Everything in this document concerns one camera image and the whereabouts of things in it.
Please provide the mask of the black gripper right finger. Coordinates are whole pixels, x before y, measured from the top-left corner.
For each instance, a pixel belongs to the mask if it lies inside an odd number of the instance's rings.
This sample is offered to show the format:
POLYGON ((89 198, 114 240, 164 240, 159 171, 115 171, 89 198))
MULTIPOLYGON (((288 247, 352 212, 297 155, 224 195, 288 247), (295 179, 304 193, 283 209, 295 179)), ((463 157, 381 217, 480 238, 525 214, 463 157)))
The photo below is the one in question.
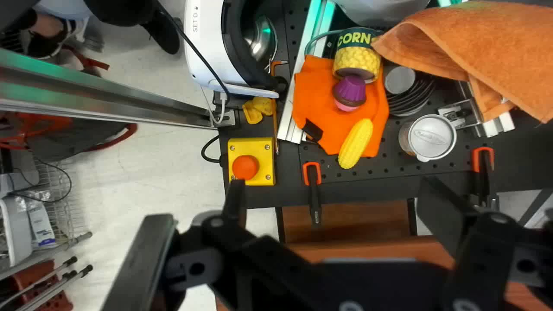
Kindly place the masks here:
POLYGON ((437 178, 421 179, 416 214, 451 255, 478 216, 463 197, 437 178))

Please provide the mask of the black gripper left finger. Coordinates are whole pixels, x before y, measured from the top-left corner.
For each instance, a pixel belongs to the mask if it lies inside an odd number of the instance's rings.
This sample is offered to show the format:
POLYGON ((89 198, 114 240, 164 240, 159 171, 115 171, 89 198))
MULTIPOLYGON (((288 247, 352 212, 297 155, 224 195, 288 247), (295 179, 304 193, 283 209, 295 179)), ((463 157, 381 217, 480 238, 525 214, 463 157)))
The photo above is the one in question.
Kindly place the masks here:
POLYGON ((245 228, 247 186, 243 179, 228 185, 222 205, 222 254, 233 261, 262 271, 266 261, 259 249, 259 238, 245 228))

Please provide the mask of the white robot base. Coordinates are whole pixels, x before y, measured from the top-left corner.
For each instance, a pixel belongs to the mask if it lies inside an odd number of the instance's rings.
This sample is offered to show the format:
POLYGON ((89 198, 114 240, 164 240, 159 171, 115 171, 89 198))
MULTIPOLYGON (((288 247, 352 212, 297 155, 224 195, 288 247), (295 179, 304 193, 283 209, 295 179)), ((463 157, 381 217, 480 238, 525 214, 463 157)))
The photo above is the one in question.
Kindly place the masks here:
POLYGON ((286 81, 271 72, 280 52, 281 0, 184 0, 183 31, 191 79, 214 91, 278 98, 286 81))

